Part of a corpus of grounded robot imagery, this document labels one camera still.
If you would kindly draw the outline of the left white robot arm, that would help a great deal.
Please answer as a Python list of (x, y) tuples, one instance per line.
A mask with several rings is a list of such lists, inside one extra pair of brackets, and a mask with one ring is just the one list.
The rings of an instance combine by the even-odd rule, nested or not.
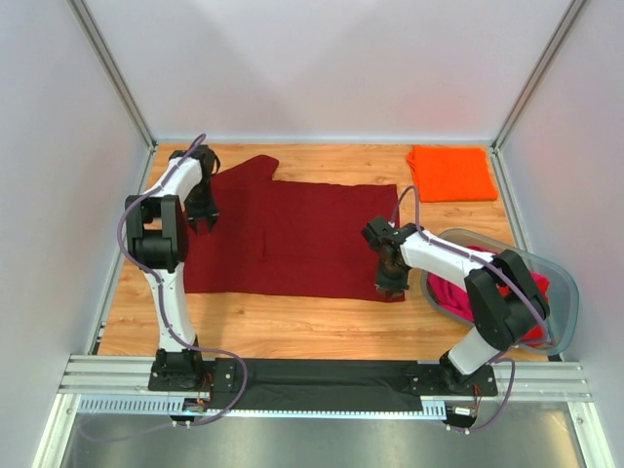
[(117, 228), (120, 250), (144, 274), (152, 293), (159, 344), (150, 371), (153, 391), (195, 391), (207, 378), (183, 284), (188, 231), (213, 228), (219, 212), (211, 188), (220, 161), (206, 144), (177, 150), (155, 184), (126, 198)]

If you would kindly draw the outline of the dark red t shirt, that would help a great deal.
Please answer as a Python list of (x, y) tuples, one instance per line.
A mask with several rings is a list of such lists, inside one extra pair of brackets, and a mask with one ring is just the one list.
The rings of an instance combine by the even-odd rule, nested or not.
[(380, 301), (378, 256), (361, 234), (398, 201), (394, 184), (283, 181), (258, 155), (212, 178), (219, 220), (190, 230), (187, 293), (256, 293)]

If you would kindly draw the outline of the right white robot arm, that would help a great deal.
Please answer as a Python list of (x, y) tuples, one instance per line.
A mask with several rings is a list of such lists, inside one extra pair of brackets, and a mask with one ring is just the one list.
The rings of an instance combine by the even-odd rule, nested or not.
[(395, 227), (383, 217), (368, 222), (362, 235), (378, 255), (375, 287), (384, 297), (405, 292), (412, 269), (432, 273), (467, 293), (473, 327), (440, 358), (448, 386), (468, 381), (535, 329), (541, 336), (534, 343), (548, 337), (548, 301), (518, 253), (477, 252), (418, 224)]

